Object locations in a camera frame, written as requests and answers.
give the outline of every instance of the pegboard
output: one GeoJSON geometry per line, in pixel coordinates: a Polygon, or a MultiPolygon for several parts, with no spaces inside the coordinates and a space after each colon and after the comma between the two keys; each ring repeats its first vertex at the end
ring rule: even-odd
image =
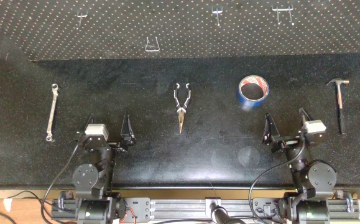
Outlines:
{"type": "Polygon", "coordinates": [[[0,31],[30,60],[338,54],[360,52],[360,1],[0,0],[0,31]]]}

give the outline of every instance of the hammer head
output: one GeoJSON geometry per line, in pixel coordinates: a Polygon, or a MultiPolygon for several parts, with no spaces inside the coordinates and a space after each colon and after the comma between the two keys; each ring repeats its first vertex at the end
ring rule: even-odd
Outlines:
{"type": "Polygon", "coordinates": [[[349,80],[343,80],[342,78],[334,78],[332,80],[330,80],[330,82],[328,82],[327,85],[329,85],[330,83],[336,83],[336,85],[340,85],[340,84],[349,84],[349,80]]]}

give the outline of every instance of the black and white pliers handle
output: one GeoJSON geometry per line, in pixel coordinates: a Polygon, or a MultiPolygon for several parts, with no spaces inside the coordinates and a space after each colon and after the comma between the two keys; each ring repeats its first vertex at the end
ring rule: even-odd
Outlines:
{"type": "Polygon", "coordinates": [[[187,95],[187,99],[185,100],[185,103],[183,106],[180,105],[180,102],[178,101],[178,89],[180,88],[180,84],[176,83],[175,88],[174,88],[174,100],[175,100],[175,106],[177,107],[177,112],[179,113],[180,111],[186,113],[187,112],[187,108],[188,105],[191,102],[191,89],[190,89],[190,84],[187,83],[186,85],[187,91],[188,91],[188,95],[187,95]]]}

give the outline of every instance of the tape roll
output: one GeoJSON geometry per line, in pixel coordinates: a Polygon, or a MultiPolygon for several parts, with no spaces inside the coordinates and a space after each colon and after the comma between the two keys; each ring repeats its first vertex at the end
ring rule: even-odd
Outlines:
{"type": "Polygon", "coordinates": [[[243,78],[238,88],[239,101],[245,110],[260,106],[267,98],[268,93],[267,81],[257,75],[243,78]]]}

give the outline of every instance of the wooden floor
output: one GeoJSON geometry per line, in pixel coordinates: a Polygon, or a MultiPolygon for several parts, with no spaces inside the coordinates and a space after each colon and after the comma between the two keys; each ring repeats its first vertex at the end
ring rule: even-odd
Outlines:
{"type": "MultiPolygon", "coordinates": [[[[8,197],[10,195],[16,194],[15,192],[16,191],[11,191],[11,190],[10,191],[0,191],[0,196],[2,198],[8,197]]],[[[55,198],[55,194],[57,194],[57,193],[58,193],[58,191],[53,192],[52,197],[55,198]]],[[[40,192],[36,191],[36,194],[39,197],[42,197],[42,191],[40,191],[40,192]]],[[[227,198],[227,197],[225,197],[224,191],[218,190],[217,194],[221,198],[227,198]]],[[[124,197],[130,197],[130,195],[131,195],[130,193],[125,193],[125,192],[122,194],[122,196],[124,196],[124,197]]],[[[153,196],[155,196],[154,193],[148,193],[148,195],[150,197],[152,196],[152,198],[156,198],[156,197],[153,197],[153,196]]],[[[20,197],[28,197],[28,196],[30,196],[30,195],[28,195],[28,194],[20,195],[20,197]]],[[[175,198],[183,198],[180,195],[177,195],[177,196],[174,196],[174,197],[175,198]]],[[[11,203],[11,211],[8,212],[4,207],[2,198],[0,198],[0,212],[10,216],[17,224],[38,224],[38,223],[43,224],[43,223],[45,223],[43,221],[41,215],[40,215],[40,203],[37,200],[34,200],[34,199],[13,199],[12,203],[11,203]]],[[[49,205],[46,204],[45,207],[46,207],[47,211],[50,211],[50,206],[49,205]]],[[[0,223],[1,224],[6,224],[6,223],[10,224],[10,221],[6,220],[3,217],[0,217],[0,223]]],[[[360,222],[344,222],[344,224],[357,224],[357,223],[360,224],[360,222]]]]}

